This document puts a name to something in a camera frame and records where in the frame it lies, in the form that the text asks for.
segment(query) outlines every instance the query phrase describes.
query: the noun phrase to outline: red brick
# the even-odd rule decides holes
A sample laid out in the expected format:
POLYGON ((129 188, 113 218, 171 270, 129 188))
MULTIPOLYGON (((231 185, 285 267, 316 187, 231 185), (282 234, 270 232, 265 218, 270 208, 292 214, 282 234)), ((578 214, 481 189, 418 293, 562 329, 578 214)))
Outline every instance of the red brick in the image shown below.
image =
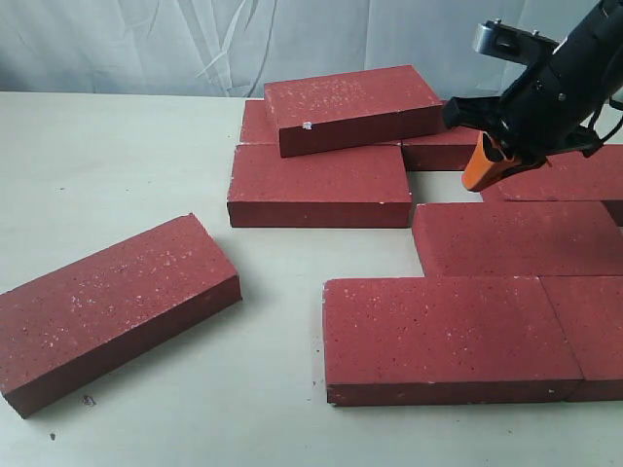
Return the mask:
POLYGON ((402 142, 405 167, 409 171, 464 170, 477 140, 478 131, 462 126, 406 139, 402 142))
POLYGON ((241 144, 276 144, 276 134, 266 114, 264 100, 247 100, 244 103, 241 144))
POLYGON ((269 83, 265 98, 283 157, 423 136, 442 125, 441 101, 410 65, 269 83))
POLYGON ((590 159, 580 153, 550 158, 544 166, 483 191, 484 201, 602 201, 623 225, 623 145, 604 146, 590 159))
POLYGON ((0 296, 0 388, 24 418, 241 300, 193 215, 0 296))
POLYGON ((417 206, 426 275, 619 275, 623 235, 596 201, 417 206))
POLYGON ((623 277, 546 277, 584 381, 571 401, 623 400, 623 277))
POLYGON ((536 277, 341 279, 323 302, 339 406, 553 402, 582 378, 536 277))
POLYGON ((411 195, 397 146, 290 159, 238 146, 228 210, 233 227, 408 228, 411 195))

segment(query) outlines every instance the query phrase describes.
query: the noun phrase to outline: white backdrop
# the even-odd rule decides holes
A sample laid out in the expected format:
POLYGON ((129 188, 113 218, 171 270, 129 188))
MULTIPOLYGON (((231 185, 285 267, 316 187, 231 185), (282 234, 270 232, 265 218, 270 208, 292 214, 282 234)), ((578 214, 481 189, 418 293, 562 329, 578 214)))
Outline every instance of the white backdrop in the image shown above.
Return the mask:
POLYGON ((561 41, 597 0, 0 0, 0 89, 261 96, 269 81, 411 63, 442 97, 519 70, 478 22, 561 41))

